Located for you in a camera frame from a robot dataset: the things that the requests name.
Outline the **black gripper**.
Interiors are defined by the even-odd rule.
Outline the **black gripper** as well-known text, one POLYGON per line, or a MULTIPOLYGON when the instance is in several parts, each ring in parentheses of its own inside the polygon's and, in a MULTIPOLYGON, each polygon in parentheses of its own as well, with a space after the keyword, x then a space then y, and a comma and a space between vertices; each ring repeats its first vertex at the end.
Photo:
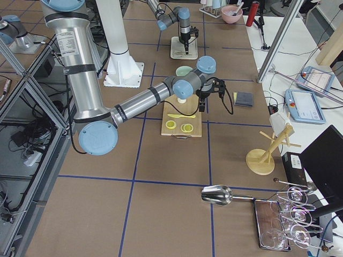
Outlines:
POLYGON ((199 112, 204 112, 206 108, 205 99, 212 93, 218 93, 218 97, 223 101, 226 92, 225 82, 218 78, 209 78, 205 85, 196 91, 198 96, 199 112))
POLYGON ((179 25, 180 34, 178 36, 179 41, 184 45, 185 54, 189 54, 189 40, 191 39, 191 34, 195 35, 195 38, 198 37, 198 29, 193 26, 182 27, 179 25))

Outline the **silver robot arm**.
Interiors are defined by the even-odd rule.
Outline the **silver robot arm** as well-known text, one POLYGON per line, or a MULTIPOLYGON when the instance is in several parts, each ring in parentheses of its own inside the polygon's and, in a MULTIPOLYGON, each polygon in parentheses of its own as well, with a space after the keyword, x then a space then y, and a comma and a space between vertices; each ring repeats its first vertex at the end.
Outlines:
MULTIPOLYGON (((110 51, 106 84, 137 88, 144 64, 130 56, 121 7, 118 1, 97 1, 110 51)), ((209 80, 216 71, 216 62, 203 56, 187 75, 168 77, 128 100, 107 108, 103 104, 98 75, 93 62, 87 30, 90 20, 84 1, 42 1, 46 25, 56 33, 64 63, 66 85, 76 104, 74 122, 81 148, 91 155, 104 155, 118 141, 121 123, 176 95, 187 99, 195 92, 209 91, 209 80)))
POLYGON ((171 39, 170 57, 172 59, 197 59, 198 29, 190 25, 189 9, 181 6, 171 9, 165 4, 170 9, 170 12, 166 13, 159 1, 147 1, 147 4, 154 13, 161 31, 174 23, 178 24, 178 36, 171 39))

